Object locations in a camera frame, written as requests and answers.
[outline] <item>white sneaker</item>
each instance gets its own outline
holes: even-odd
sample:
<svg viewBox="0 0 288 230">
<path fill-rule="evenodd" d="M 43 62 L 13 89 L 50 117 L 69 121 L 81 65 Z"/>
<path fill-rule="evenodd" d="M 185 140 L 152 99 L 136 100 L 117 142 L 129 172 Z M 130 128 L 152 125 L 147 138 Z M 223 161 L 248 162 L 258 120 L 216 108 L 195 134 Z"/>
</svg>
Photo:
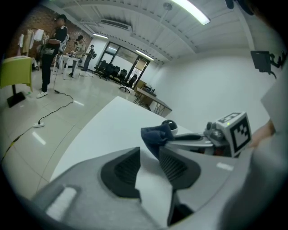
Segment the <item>white sneaker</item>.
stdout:
<svg viewBox="0 0 288 230">
<path fill-rule="evenodd" d="M 38 93 L 38 95 L 36 96 L 36 98 L 41 98 L 41 97 L 44 97 L 48 94 L 48 92 L 40 92 Z"/>
</svg>

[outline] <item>white table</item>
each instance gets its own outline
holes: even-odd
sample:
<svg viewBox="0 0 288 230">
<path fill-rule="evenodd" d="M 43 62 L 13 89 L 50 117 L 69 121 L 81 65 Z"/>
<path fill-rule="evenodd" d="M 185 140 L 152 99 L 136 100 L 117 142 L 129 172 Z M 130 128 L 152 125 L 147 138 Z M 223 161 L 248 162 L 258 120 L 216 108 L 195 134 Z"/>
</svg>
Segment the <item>white table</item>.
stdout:
<svg viewBox="0 0 288 230">
<path fill-rule="evenodd" d="M 76 70 L 77 70 L 78 64 L 79 64 L 79 59 L 75 58 L 75 57 L 74 58 L 73 57 L 69 57 L 68 55 L 61 55 L 61 57 L 59 57 L 58 54 L 56 55 L 56 60 L 57 60 L 57 58 L 60 58 L 60 62 L 63 63 L 63 65 L 62 65 L 62 73 L 64 72 L 63 79 L 66 79 L 65 77 L 66 77 L 66 74 L 67 74 L 69 62 L 73 63 L 73 61 L 76 61 L 75 69 L 74 69 L 74 72 L 73 72 L 73 75 L 72 75 L 72 77 L 75 77 Z M 55 68 L 56 68 L 56 62 L 54 63 L 54 66 L 53 66 L 53 73 L 55 72 Z"/>
<path fill-rule="evenodd" d="M 151 160 L 149 165 L 143 165 L 141 159 L 135 187 L 140 191 L 143 208 L 160 226 L 166 227 L 172 186 L 140 134 L 141 128 L 160 125 L 164 120 L 147 109 L 116 97 L 80 131 L 59 161 L 51 180 L 81 161 L 139 146 L 141 158 L 144 156 Z M 179 126 L 178 134 L 184 133 L 190 131 Z"/>
</svg>

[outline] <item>hanging clothes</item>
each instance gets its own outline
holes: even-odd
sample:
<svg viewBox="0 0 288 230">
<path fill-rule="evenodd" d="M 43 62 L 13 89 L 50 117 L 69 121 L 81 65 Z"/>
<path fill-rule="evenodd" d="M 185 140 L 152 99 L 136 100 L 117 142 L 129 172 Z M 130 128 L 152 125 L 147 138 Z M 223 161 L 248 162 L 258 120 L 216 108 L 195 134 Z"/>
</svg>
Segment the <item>hanging clothes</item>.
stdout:
<svg viewBox="0 0 288 230">
<path fill-rule="evenodd" d="M 31 49 L 31 48 L 33 47 L 33 44 L 34 44 L 34 36 L 35 36 L 34 31 L 32 31 L 29 49 Z"/>
<path fill-rule="evenodd" d="M 27 53 L 27 55 L 29 52 L 31 36 L 32 36 L 32 30 L 27 30 L 27 35 L 24 36 L 24 44 L 23 44 L 23 50 L 22 50 L 22 53 Z"/>
<path fill-rule="evenodd" d="M 37 30 L 34 36 L 34 40 L 41 41 L 43 37 L 43 33 L 44 33 L 44 30 L 41 30 L 41 29 Z"/>
<path fill-rule="evenodd" d="M 21 36 L 19 37 L 19 42 L 18 42 L 18 45 L 20 46 L 20 48 L 23 47 L 23 40 L 24 40 L 24 34 L 21 34 Z"/>
</svg>

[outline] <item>ceiling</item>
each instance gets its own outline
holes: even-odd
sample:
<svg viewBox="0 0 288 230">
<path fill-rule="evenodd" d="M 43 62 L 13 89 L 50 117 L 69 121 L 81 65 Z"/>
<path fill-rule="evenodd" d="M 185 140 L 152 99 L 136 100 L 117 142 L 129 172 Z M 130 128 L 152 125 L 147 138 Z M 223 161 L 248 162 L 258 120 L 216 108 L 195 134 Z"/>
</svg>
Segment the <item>ceiling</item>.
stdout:
<svg viewBox="0 0 288 230">
<path fill-rule="evenodd" d="M 171 11 L 163 7 L 172 4 Z M 278 35 L 255 16 L 237 6 L 230 10 L 224 0 L 191 0 L 208 18 L 202 25 L 191 14 L 170 0 L 54 0 L 65 13 L 89 28 L 105 34 L 112 42 L 135 51 L 144 51 L 156 62 L 214 49 L 273 49 L 280 51 Z M 130 33 L 107 32 L 101 19 L 132 27 Z"/>
</svg>

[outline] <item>cable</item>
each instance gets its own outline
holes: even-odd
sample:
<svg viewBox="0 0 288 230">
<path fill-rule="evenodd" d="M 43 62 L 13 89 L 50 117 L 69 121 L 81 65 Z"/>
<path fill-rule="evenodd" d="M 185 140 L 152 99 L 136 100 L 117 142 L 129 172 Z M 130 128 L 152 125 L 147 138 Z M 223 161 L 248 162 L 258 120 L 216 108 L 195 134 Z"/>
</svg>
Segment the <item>cable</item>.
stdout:
<svg viewBox="0 0 288 230">
<path fill-rule="evenodd" d="M 59 55 L 58 59 L 56 61 L 54 61 L 51 65 L 55 64 L 60 58 L 61 56 L 63 56 L 63 53 Z"/>
<path fill-rule="evenodd" d="M 4 153 L 4 156 L 2 157 L 0 164 L 2 164 L 5 156 L 7 155 L 9 149 L 14 145 L 14 143 L 15 143 L 16 141 L 18 141 L 19 138 L 20 138 L 21 136 L 23 136 L 25 133 L 27 133 L 31 128 L 32 128 L 32 127 L 30 127 L 29 129 L 27 129 L 24 133 L 22 133 L 21 135 L 19 135 L 18 137 L 16 137 L 15 140 L 11 142 L 11 144 L 10 144 L 9 147 L 8 147 L 8 149 L 7 149 L 6 152 Z"/>
<path fill-rule="evenodd" d="M 275 75 L 274 72 L 270 71 L 269 75 L 270 75 L 270 74 L 272 74 L 272 75 L 275 77 L 275 79 L 277 80 L 277 77 L 276 77 L 276 75 Z"/>
<path fill-rule="evenodd" d="M 58 70 L 59 70 L 59 69 L 57 69 L 57 72 L 56 72 L 56 76 L 55 76 L 55 80 L 54 80 L 54 85 L 53 85 L 53 90 L 54 90 L 56 93 L 63 94 L 63 95 L 66 95 L 66 96 L 68 96 L 68 97 L 71 97 L 72 101 L 69 102 L 67 105 L 62 106 L 62 107 L 58 108 L 57 110 L 49 113 L 48 115 L 46 115 L 46 116 L 44 116 L 44 117 L 41 117 L 40 120 L 38 121 L 38 124 L 41 123 L 41 120 L 42 120 L 43 118 L 48 117 L 50 114 L 55 113 L 55 112 L 57 112 L 59 109 L 64 108 L 64 107 L 67 107 L 68 105 L 70 105 L 70 104 L 72 104 L 72 103 L 74 102 L 74 99 L 72 98 L 71 95 L 67 95 L 67 94 L 65 94 L 65 93 L 61 93 L 61 92 L 59 92 L 58 90 L 55 89 L 55 81 L 56 81 L 56 78 L 57 78 Z"/>
<path fill-rule="evenodd" d="M 89 74 L 86 73 L 86 71 L 85 71 L 85 75 L 80 75 L 80 77 L 89 77 L 89 78 L 91 78 L 91 77 L 94 77 L 94 76 L 89 75 Z"/>
</svg>

